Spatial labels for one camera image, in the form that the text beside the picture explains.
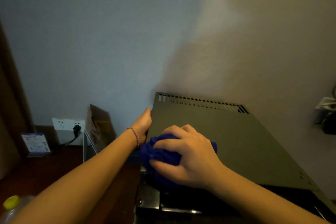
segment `person's right arm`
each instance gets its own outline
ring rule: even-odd
[[[225,167],[210,141],[190,125],[182,128],[172,126],[163,133],[173,134],[180,140],[161,140],[154,148],[176,151],[182,155],[178,166],[157,160],[150,162],[166,178],[178,184],[206,189],[261,223],[328,223]]]

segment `person's left arm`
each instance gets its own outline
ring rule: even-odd
[[[146,108],[133,124],[140,143],[145,142],[145,132],[151,122],[151,111]],[[136,147],[137,139],[133,131],[127,129],[99,154],[41,192],[11,224],[72,224],[84,221]]]

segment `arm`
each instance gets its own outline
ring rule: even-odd
[[[154,148],[177,151],[182,155],[179,166],[151,161],[150,164],[166,178],[179,184],[207,189],[261,223],[328,223],[225,167],[210,141],[190,125],[182,128],[172,126],[163,133],[181,139],[161,140],[154,145]]]
[[[151,111],[146,108],[133,124],[140,143],[145,141],[145,132],[151,122]],[[136,147],[137,139],[133,131],[127,129],[99,154],[41,192],[11,223],[84,221]]]

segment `ventilation grille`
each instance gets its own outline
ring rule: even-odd
[[[182,96],[171,95],[167,93],[159,93],[158,101],[166,102],[170,104],[189,105],[189,106],[195,106],[195,107],[203,107],[203,108],[210,108],[210,109],[216,109],[216,110],[250,114],[243,105],[221,102],[221,101],[210,101],[210,100],[199,99],[199,98],[182,97]]]

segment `black plug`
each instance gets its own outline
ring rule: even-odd
[[[76,125],[76,126],[73,127],[73,134],[75,135],[75,138],[78,137],[78,132],[80,132],[81,129],[82,128],[79,125]]]

